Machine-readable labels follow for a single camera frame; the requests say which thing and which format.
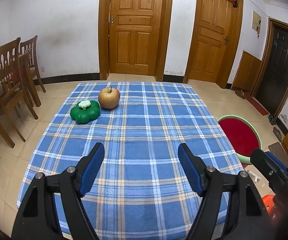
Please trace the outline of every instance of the blue plaid tablecloth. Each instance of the blue plaid tablecloth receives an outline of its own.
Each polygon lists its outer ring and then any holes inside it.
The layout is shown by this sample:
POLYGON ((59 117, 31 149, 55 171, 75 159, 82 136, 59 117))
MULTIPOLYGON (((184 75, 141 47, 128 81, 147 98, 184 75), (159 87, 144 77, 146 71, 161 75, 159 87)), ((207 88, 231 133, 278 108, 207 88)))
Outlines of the blue plaid tablecloth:
MULTIPOLYGON (((82 199, 100 239, 178 239, 194 221, 201 199, 191 190, 177 149, 185 142, 206 165, 242 170, 233 147, 204 102, 189 85, 150 82, 81 83, 45 130, 27 167, 17 206, 37 172, 61 173, 88 155, 96 142, 105 158, 82 199), (120 91, 119 105, 101 109, 97 120, 77 124, 70 109, 97 100, 104 87, 120 91)), ((60 195, 55 195, 62 231, 70 233, 60 195)), ((228 194, 217 223, 224 222, 228 194)))

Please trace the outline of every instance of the brown apple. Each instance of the brown apple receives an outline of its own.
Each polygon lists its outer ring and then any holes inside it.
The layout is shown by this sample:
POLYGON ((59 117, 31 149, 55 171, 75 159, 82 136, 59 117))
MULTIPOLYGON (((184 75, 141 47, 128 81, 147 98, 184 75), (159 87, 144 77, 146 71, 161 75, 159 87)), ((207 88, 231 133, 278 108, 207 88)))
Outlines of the brown apple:
POLYGON ((105 109, 113 109, 118 105, 120 93, 116 88, 103 88, 98 94, 98 102, 105 109))

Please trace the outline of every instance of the metal bolt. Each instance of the metal bolt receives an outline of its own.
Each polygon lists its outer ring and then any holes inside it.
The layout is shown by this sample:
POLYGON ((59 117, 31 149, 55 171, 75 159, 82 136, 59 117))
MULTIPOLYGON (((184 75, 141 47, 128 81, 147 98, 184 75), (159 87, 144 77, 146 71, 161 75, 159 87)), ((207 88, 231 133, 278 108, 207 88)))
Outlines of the metal bolt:
POLYGON ((247 178, 248 174, 246 171, 241 171, 240 172, 240 175, 243 177, 243 178, 247 178))
POLYGON ((66 169, 66 171, 67 171, 68 173, 73 173, 75 170, 76 170, 76 168, 75 168, 74 166, 69 166, 69 167, 66 169))
POLYGON ((209 172, 214 172, 216 169, 214 168, 214 166, 207 166, 206 170, 209 172))
POLYGON ((41 179, 43 177, 43 173, 39 172, 35 175, 36 179, 41 179))

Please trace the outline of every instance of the black door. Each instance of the black door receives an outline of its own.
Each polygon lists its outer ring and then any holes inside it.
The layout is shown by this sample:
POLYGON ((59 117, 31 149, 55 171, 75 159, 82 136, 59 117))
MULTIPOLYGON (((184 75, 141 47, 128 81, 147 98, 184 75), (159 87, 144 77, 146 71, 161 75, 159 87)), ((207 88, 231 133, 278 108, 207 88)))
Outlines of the black door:
POLYGON ((288 86, 288 31, 275 27, 271 54, 255 98, 271 115, 278 109, 288 86))

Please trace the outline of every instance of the stool with green edge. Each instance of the stool with green edge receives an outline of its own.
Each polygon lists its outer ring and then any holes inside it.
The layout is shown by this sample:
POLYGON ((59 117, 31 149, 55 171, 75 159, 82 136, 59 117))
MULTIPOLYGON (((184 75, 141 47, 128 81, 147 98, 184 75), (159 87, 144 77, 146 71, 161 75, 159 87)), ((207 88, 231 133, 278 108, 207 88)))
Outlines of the stool with green edge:
POLYGON ((251 164, 250 155, 255 149, 262 149, 262 142, 255 128, 237 115, 224 115, 217 122, 231 142, 240 162, 245 168, 251 164))

